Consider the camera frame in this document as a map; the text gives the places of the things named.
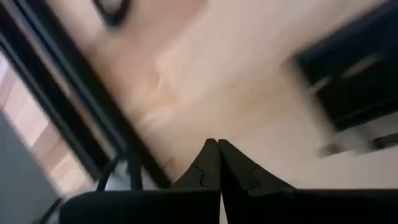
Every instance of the black metal rail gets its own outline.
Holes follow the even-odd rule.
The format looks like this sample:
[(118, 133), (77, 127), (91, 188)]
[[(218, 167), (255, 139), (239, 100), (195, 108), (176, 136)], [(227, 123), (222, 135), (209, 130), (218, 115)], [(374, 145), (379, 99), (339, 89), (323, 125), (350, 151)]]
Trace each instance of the black metal rail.
[(87, 172), (99, 179), (108, 157), (2, 4), (0, 49)]
[(137, 175), (142, 163), (160, 188), (170, 187), (170, 180), (120, 112), (90, 63), (78, 50), (45, 1), (12, 0), (11, 2), (109, 143), (118, 154), (128, 153), (126, 159), (130, 174)]

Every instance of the wood grain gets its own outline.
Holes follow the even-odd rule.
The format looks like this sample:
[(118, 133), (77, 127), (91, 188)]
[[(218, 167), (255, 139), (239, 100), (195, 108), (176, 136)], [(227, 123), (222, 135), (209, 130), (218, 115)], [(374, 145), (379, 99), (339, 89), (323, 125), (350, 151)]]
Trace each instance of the wood grain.
[(107, 30), (90, 0), (49, 0), (173, 180), (226, 138), (296, 187), (398, 187), (398, 151), (320, 159), (331, 138), (293, 54), (382, 0), (135, 0)]

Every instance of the black object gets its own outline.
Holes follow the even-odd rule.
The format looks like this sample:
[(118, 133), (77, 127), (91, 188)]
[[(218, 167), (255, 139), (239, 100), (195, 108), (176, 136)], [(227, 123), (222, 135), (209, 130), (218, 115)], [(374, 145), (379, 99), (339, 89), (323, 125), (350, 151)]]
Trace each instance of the black object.
[(110, 11), (104, 4), (111, 1), (113, 0), (93, 0), (106, 25), (110, 27), (120, 26), (130, 10), (130, 0), (121, 0), (119, 7)]
[(0, 49), (91, 178), (99, 179), (110, 160), (2, 4)]
[(60, 224), (218, 223), (219, 214), (220, 149), (209, 139), (170, 189), (103, 192), (98, 187), (63, 205)]
[(87, 59), (44, 0), (12, 0), (15, 12), (96, 122), (105, 138), (128, 161), (132, 189), (141, 189), (141, 165), (160, 188), (171, 183), (120, 112)]
[(97, 192), (60, 211), (69, 223), (395, 223), (398, 190), (299, 190), (226, 140), (208, 139), (168, 190)]
[(337, 131), (398, 110), (398, 1), (389, 1), (296, 57)]

